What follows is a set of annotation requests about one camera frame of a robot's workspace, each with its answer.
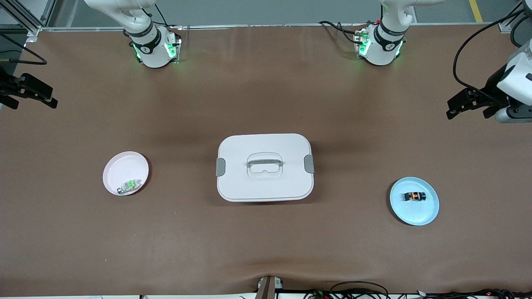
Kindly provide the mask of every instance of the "gray handle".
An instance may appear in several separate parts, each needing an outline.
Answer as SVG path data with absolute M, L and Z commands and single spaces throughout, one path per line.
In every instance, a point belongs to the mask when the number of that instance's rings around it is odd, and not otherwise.
M 257 164 L 277 164 L 279 166 L 282 165 L 282 161 L 281 160 L 277 160 L 277 159 L 263 159 L 263 160 L 251 160 L 247 163 L 247 166 L 248 167 L 251 167 L 252 165 L 257 165 Z

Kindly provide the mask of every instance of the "yellow floor stripe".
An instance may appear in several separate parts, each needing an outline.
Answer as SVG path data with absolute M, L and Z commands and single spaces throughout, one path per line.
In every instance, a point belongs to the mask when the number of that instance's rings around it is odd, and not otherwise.
M 471 10 L 475 16 L 475 21 L 477 23 L 482 23 L 482 16 L 480 15 L 480 10 L 478 10 L 477 0 L 469 0 L 469 5 L 471 5 Z

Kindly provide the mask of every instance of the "white plate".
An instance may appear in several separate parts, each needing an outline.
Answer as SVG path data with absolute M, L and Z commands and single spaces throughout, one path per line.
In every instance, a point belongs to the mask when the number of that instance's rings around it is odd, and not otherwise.
M 144 156 L 136 152 L 123 152 L 107 162 L 103 170 L 103 185 L 111 194 L 130 195 L 142 188 L 142 185 L 148 179 L 148 173 L 148 161 Z M 118 194 L 117 189 L 120 186 L 123 186 L 127 181 L 135 179 L 140 180 L 140 187 L 124 194 Z
M 405 201 L 404 194 L 408 192 L 425 192 L 424 201 Z M 402 178 L 395 182 L 390 191 L 390 204 L 395 214 L 410 225 L 426 225 L 431 223 L 439 211 L 439 200 L 432 186 L 422 179 L 415 177 Z

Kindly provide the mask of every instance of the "blue plate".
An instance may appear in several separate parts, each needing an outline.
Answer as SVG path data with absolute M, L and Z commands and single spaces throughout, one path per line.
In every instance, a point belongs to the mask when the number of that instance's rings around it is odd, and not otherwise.
M 405 201 L 404 194 L 408 192 L 425 192 L 424 201 Z M 410 225 L 426 225 L 431 223 L 439 211 L 439 200 L 432 186 L 422 179 L 415 177 L 402 178 L 395 182 L 390 191 L 390 204 L 395 214 Z

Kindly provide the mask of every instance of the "white plastic container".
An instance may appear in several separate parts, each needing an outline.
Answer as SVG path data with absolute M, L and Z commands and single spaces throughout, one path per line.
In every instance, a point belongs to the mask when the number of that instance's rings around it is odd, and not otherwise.
M 216 161 L 218 193 L 230 202 L 294 201 L 314 187 L 309 141 L 299 134 L 226 138 Z

